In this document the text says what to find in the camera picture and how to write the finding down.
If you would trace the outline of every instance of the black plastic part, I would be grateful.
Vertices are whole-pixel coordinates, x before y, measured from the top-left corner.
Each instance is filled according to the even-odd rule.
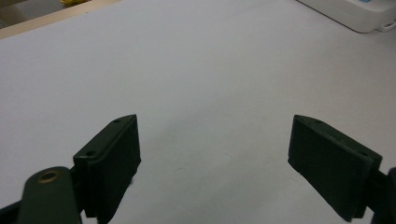
[[[381,191],[376,195],[372,224],[396,223],[396,168],[384,175]]]
[[[108,223],[141,162],[136,115],[111,121],[73,159],[86,216]]]
[[[25,184],[18,224],[80,223],[72,177],[65,167],[32,175]]]
[[[14,224],[17,223],[18,213],[20,212],[21,201],[10,204],[0,209],[0,223]]]
[[[382,157],[332,126],[294,116],[289,164],[345,221],[364,215],[366,187]]]

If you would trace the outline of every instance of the white device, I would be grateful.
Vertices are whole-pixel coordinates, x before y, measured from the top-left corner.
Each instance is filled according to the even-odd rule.
[[[359,33],[396,26],[396,0],[298,0]]]

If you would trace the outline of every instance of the white object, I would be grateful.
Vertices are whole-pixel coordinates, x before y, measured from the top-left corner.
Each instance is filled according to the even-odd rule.
[[[0,207],[136,113],[142,163],[110,223],[342,224],[288,165],[292,116],[328,122],[387,172],[396,32],[346,32],[296,4],[119,1],[2,39]]]
[[[396,26],[396,0],[298,0],[359,33]]]

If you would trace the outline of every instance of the wooden surface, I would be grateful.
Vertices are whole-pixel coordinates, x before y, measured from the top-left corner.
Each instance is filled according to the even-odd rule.
[[[0,30],[0,39],[33,30],[35,28],[54,23],[56,21],[65,20],[83,13],[87,13],[119,1],[120,0],[93,0],[84,4],[80,4],[78,6],[66,8],[61,11],[51,13],[43,17],[9,26]]]

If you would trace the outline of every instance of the white table surface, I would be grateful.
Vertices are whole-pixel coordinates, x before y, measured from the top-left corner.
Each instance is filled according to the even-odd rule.
[[[0,40],[0,68],[1,207],[128,114],[142,163],[111,223],[344,223],[287,163],[294,114],[396,165],[396,31],[292,0],[123,0]]]

